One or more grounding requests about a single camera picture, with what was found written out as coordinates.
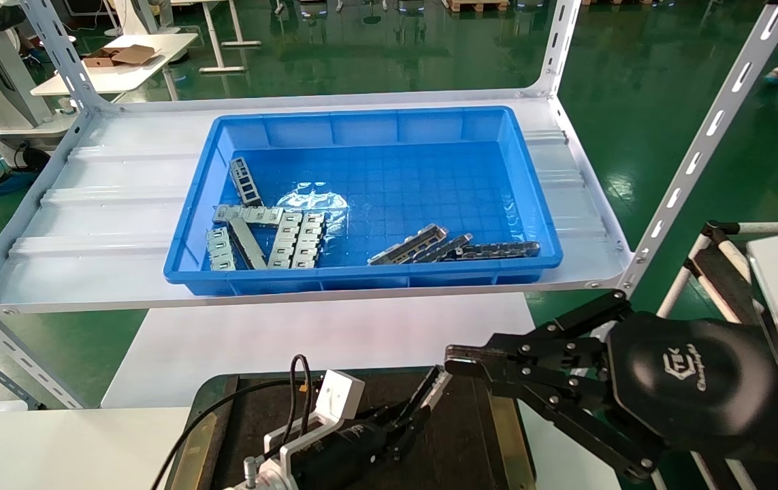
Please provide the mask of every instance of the white desk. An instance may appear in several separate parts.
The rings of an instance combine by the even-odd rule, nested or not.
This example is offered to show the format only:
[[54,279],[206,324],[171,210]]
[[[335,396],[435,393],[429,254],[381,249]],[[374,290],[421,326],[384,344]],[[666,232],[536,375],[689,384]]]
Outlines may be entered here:
[[[196,34],[149,34],[118,37],[108,44],[109,48],[124,48],[132,44],[150,46],[156,50],[155,58],[147,65],[86,68],[86,73],[89,75],[96,93],[124,93],[142,86],[149,80],[149,77],[161,69],[165,76],[165,83],[168,85],[168,93],[171,94],[171,100],[178,100],[177,89],[174,87],[174,77],[171,76],[167,64],[183,50],[186,50],[186,47],[192,44],[196,37]],[[68,87],[65,85],[62,75],[58,73],[31,90],[31,94],[37,97],[67,95],[68,93]]]
[[221,48],[245,48],[245,47],[257,47],[261,46],[261,41],[244,41],[243,34],[240,31],[240,20],[237,18],[237,7],[234,5],[234,0],[227,0],[228,10],[231,12],[231,22],[234,26],[234,41],[226,41],[220,43],[216,36],[216,29],[214,28],[214,18],[210,15],[210,5],[208,3],[223,2],[226,0],[171,0],[171,5],[191,5],[193,3],[200,3],[204,8],[204,20],[208,23],[208,34],[210,35],[210,44],[214,47],[214,56],[216,56],[216,66],[206,67],[199,69],[203,74],[227,74],[227,72],[244,71],[246,66],[226,66],[223,59],[223,51]]
[[0,413],[0,490],[144,490],[188,415],[188,408]]
[[150,310],[101,406],[190,406],[214,376],[288,372],[298,353],[314,370],[436,365],[533,328],[522,293]]

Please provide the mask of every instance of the metal part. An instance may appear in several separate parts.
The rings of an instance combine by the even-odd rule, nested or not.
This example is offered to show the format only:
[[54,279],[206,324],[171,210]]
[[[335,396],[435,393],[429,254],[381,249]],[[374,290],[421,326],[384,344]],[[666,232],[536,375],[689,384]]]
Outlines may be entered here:
[[413,260],[416,254],[422,253],[446,239],[446,229],[429,224],[420,229],[416,235],[408,236],[404,242],[392,245],[379,254],[368,259],[370,265],[401,264]]
[[247,456],[243,459],[243,478],[244,486],[250,490],[255,488],[255,477],[259,475],[259,466],[264,462],[264,458],[259,456],[261,461],[256,461],[253,456]]
[[230,206],[227,204],[220,204],[214,211],[214,223],[228,223],[228,220],[240,217],[240,213],[246,209],[242,206]]
[[245,206],[261,206],[261,196],[255,188],[252,174],[243,158],[236,158],[228,164],[228,173],[234,182],[234,188],[240,196],[240,201]]
[[282,208],[265,208],[258,206],[255,208],[245,208],[245,213],[241,216],[243,221],[251,225],[279,226],[280,217],[282,217]]
[[295,239],[288,240],[286,233],[277,231],[274,236],[274,245],[271,247],[271,255],[268,257],[268,269],[288,269],[292,265],[292,256],[295,255]]
[[464,235],[457,236],[448,242],[438,243],[436,247],[431,247],[427,250],[424,250],[423,252],[419,252],[419,254],[414,255],[411,263],[435,263],[435,261],[441,261],[452,250],[464,247],[464,245],[470,243],[470,240],[472,239],[473,235],[470,235],[470,233],[465,233]]
[[265,264],[265,255],[261,252],[261,247],[255,241],[255,236],[253,236],[246,221],[243,218],[234,218],[228,221],[228,225],[231,227],[232,235],[237,242],[246,266],[252,270],[267,269],[268,265]]
[[292,257],[292,269],[313,269],[317,266],[319,242],[323,239],[325,216],[323,214],[305,214],[295,243],[295,255]]
[[231,206],[220,204],[216,207],[214,213],[214,223],[227,223],[234,218],[242,218],[243,221],[251,225],[279,226],[282,208],[267,208],[264,206],[254,206],[246,208],[244,206]]
[[231,237],[227,227],[208,230],[208,254],[210,257],[210,270],[236,270],[237,263],[231,246]]
[[479,261],[491,259],[516,259],[537,257],[538,242],[489,243],[488,245],[465,245],[451,250],[442,261]]
[[321,213],[284,213],[268,257],[268,269],[315,267],[324,223]]

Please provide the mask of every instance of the black cable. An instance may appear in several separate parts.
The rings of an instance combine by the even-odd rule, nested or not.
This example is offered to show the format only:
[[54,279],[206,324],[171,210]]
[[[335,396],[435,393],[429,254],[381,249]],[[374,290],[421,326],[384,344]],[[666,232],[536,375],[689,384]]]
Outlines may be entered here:
[[24,146],[20,145],[19,148],[16,149],[16,152],[13,152],[13,167],[16,168],[16,169],[19,168],[19,164],[16,163],[16,157],[19,156],[19,152],[22,152],[23,148],[24,148]]
[[304,416],[301,420],[301,432],[298,434],[298,437],[302,437],[307,434],[307,431],[310,431],[310,413],[313,412],[313,380],[310,378],[310,364],[307,363],[307,357],[301,354],[295,356],[296,359],[298,357],[301,357],[301,364],[304,366],[304,382],[307,387],[304,394]]
[[280,444],[276,444],[276,446],[271,447],[270,450],[262,454],[262,457],[266,460],[276,456],[276,454],[280,452],[280,448],[283,447],[283,444],[289,442],[289,436],[292,434],[292,424],[295,422],[295,413],[298,411],[298,393],[295,388],[295,367],[298,366],[298,361],[301,361],[301,364],[304,365],[304,385],[307,387],[307,391],[305,391],[304,395],[304,416],[302,416],[301,421],[301,435],[307,434],[308,417],[310,416],[311,410],[313,410],[313,407],[311,406],[313,399],[313,382],[310,378],[310,364],[307,362],[307,357],[303,354],[297,354],[292,357],[292,366],[289,367],[289,384],[291,385],[292,393],[292,398],[289,402],[289,420],[286,422],[286,430],[283,431],[282,438],[280,438]]
[[180,447],[183,447],[183,443],[186,442],[186,439],[189,437],[189,434],[192,433],[193,430],[199,425],[201,421],[204,421],[205,417],[208,416],[210,413],[214,412],[218,407],[223,406],[223,404],[228,403],[229,401],[233,400],[236,397],[246,395],[247,393],[254,393],[258,390],[263,390],[264,388],[273,388],[273,387],[285,387],[285,385],[292,384],[292,390],[295,390],[296,385],[301,385],[302,382],[295,381],[295,379],[285,380],[280,379],[277,381],[268,381],[268,382],[262,382],[260,385],[254,385],[253,387],[246,387],[241,388],[238,391],[234,391],[234,393],[231,393],[230,395],[227,395],[226,397],[221,398],[217,403],[212,404],[211,406],[208,406],[208,408],[204,409],[203,412],[199,416],[196,416],[195,419],[193,419],[192,422],[190,422],[189,425],[186,426],[186,428],[183,429],[183,434],[180,434],[180,437],[177,438],[177,441],[174,443],[174,446],[171,448],[171,452],[168,453],[168,457],[165,458],[165,463],[162,464],[161,470],[159,470],[159,475],[156,476],[156,481],[152,482],[152,490],[158,490],[159,484],[161,484],[162,477],[165,476],[165,472],[168,469],[168,466],[171,466],[171,462],[174,461],[174,457],[177,456],[177,452],[179,452]]

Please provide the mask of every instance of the black work surface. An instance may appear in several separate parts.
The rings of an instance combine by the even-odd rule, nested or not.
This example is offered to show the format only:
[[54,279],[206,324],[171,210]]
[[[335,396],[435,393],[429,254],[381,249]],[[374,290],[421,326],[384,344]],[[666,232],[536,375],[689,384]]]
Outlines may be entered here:
[[[394,404],[409,398],[424,376],[424,372],[351,374],[365,382],[359,410]],[[269,380],[240,376],[237,389]],[[286,425],[289,397],[289,388],[279,387],[256,391],[233,404],[212,469],[211,483],[209,487],[204,487],[221,490],[242,482],[243,459],[261,454],[264,435]],[[216,399],[218,397],[214,396],[214,399],[199,402],[196,397],[194,407],[203,407]],[[298,400],[300,413],[304,396],[299,394]],[[469,378],[452,379],[407,457],[401,462],[386,461],[374,465],[369,474],[347,488],[507,490],[506,474],[484,385]],[[174,490],[189,488],[176,485]]]

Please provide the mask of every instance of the white metal shelf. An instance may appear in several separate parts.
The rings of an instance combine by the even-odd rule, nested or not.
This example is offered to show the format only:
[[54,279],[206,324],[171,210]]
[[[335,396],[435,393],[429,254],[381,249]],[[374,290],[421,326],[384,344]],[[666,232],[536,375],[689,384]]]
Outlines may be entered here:
[[[22,235],[0,261],[0,311],[20,313],[157,308],[203,304],[410,297],[532,289],[579,289],[615,282],[631,259],[591,165],[571,153],[544,97],[517,91],[409,93],[347,103],[347,96],[176,105],[124,105],[83,130],[59,176],[40,193]],[[370,110],[408,106],[507,105],[525,134],[565,259],[536,284],[467,288],[326,291],[274,297],[195,297],[162,275],[167,249],[206,134],[215,118],[248,112]]]
[[[778,42],[768,0],[680,162],[635,251],[557,90],[581,0],[557,0],[540,77],[523,89],[387,93],[114,105],[95,93],[59,16],[43,0],[22,8],[71,88],[80,115],[0,233],[0,347],[65,406],[82,402],[34,359],[5,314],[456,295],[534,289],[623,288],[628,295],[662,244]],[[323,291],[194,297],[162,277],[167,243],[212,121],[225,114],[506,105],[516,114],[559,229],[565,258],[529,285]]]

